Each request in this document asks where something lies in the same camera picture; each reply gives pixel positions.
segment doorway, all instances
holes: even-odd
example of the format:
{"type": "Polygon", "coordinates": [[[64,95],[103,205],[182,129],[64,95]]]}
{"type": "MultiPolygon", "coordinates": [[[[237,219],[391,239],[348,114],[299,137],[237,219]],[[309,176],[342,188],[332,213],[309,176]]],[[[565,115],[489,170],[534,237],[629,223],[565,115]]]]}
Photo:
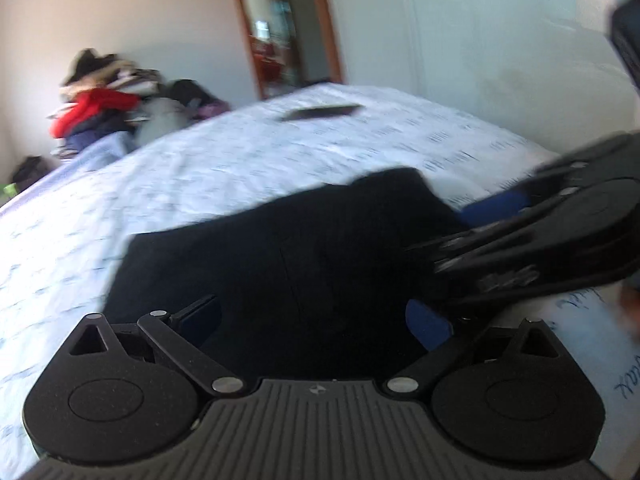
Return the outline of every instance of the doorway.
{"type": "Polygon", "coordinates": [[[263,99],[342,82],[327,0],[240,0],[263,99]]]}

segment smartphone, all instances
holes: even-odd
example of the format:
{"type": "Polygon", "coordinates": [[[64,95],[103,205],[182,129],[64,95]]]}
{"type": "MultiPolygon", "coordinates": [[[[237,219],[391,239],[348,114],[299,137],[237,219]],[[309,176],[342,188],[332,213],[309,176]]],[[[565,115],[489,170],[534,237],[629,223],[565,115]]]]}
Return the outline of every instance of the smartphone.
{"type": "Polygon", "coordinates": [[[318,106],[314,108],[299,108],[283,115],[281,121],[303,121],[305,119],[327,119],[351,115],[362,105],[318,106]]]}

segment black plastic part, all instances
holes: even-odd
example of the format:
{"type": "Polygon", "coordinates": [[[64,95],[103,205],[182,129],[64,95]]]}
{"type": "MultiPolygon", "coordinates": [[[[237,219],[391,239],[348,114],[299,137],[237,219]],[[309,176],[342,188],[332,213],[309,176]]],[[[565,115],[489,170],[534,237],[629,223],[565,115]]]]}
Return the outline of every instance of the black plastic part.
{"type": "Polygon", "coordinates": [[[151,346],[168,358],[177,370],[190,378],[203,392],[214,397],[226,395],[214,390],[212,383],[222,377],[235,377],[232,372],[204,355],[151,314],[141,317],[138,327],[151,346]]]}
{"type": "Polygon", "coordinates": [[[559,156],[550,163],[538,167],[536,169],[536,174],[545,174],[546,172],[549,172],[551,170],[572,170],[571,165],[575,164],[576,162],[585,162],[587,164],[591,164],[592,162],[598,160],[604,160],[606,156],[627,148],[629,143],[636,142],[634,140],[634,137],[635,135],[627,132],[617,132],[611,134],[606,139],[599,140],[598,142],[589,144],[583,148],[575,150],[574,152],[559,156]]]}
{"type": "Polygon", "coordinates": [[[214,295],[195,301],[169,319],[169,326],[196,348],[202,346],[222,321],[222,306],[214,295]]]}
{"type": "Polygon", "coordinates": [[[451,318],[487,319],[513,301],[622,279],[640,265],[640,180],[556,196],[443,254],[450,265],[424,273],[422,298],[451,318]]]}
{"type": "Polygon", "coordinates": [[[89,314],[31,389],[22,417],[37,449],[107,465],[174,444],[196,410],[189,381],[129,357],[104,316],[89,314]]]}
{"type": "Polygon", "coordinates": [[[439,379],[451,370],[452,366],[465,357],[470,345],[475,339],[482,337],[483,334],[483,332],[478,332],[473,337],[468,332],[473,331],[457,331],[435,350],[428,352],[407,368],[395,374],[395,377],[414,379],[418,383],[418,388],[414,392],[398,394],[389,390],[386,383],[381,385],[382,391],[396,399],[419,399],[423,397],[433,389],[439,379]]]}
{"type": "Polygon", "coordinates": [[[522,471],[454,446],[424,406],[370,381],[265,380],[212,403],[190,436],[147,460],[92,468],[41,460],[23,480],[605,480],[590,462],[522,471]]]}
{"type": "Polygon", "coordinates": [[[468,364],[438,382],[436,420],[470,452],[517,468],[587,459],[604,423],[600,396],[544,322],[507,333],[487,333],[468,349],[468,364]],[[491,341],[508,341],[493,346],[504,348],[497,358],[486,353],[491,341]]]}
{"type": "Polygon", "coordinates": [[[630,0],[611,15],[610,41],[640,88],[640,1],[630,0]]]}

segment black cloth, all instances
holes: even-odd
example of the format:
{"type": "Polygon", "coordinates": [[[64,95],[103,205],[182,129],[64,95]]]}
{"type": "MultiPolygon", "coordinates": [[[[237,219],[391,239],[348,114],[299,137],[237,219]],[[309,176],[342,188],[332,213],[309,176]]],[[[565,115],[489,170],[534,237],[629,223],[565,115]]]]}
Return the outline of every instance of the black cloth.
{"type": "Polygon", "coordinates": [[[462,230],[418,171],[382,171],[137,235],[104,314],[134,322],[215,294],[222,322],[201,350],[241,377],[383,379],[424,354],[402,249],[462,230]]]}
{"type": "Polygon", "coordinates": [[[185,107],[189,106],[193,100],[198,102],[198,108],[219,102],[219,99],[191,79],[178,79],[171,83],[166,90],[166,96],[185,107]]]}
{"type": "Polygon", "coordinates": [[[47,161],[41,156],[28,156],[15,168],[11,175],[11,182],[15,184],[18,193],[33,186],[37,181],[51,172],[47,161]]]}

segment metal screw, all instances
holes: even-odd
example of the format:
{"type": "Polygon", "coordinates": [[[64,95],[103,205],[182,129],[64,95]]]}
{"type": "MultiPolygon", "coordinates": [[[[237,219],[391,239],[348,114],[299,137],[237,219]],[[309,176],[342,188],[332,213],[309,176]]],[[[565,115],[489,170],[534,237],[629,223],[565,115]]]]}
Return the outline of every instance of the metal screw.
{"type": "Polygon", "coordinates": [[[560,193],[560,196],[566,196],[566,195],[571,195],[573,193],[575,193],[576,191],[578,191],[580,188],[579,187],[565,187],[560,193]]]}
{"type": "Polygon", "coordinates": [[[396,394],[410,394],[418,389],[418,381],[411,377],[394,377],[386,382],[386,387],[396,394]]]}
{"type": "Polygon", "coordinates": [[[211,383],[211,387],[219,394],[234,394],[242,390],[244,383],[237,377],[220,377],[211,383]]]}

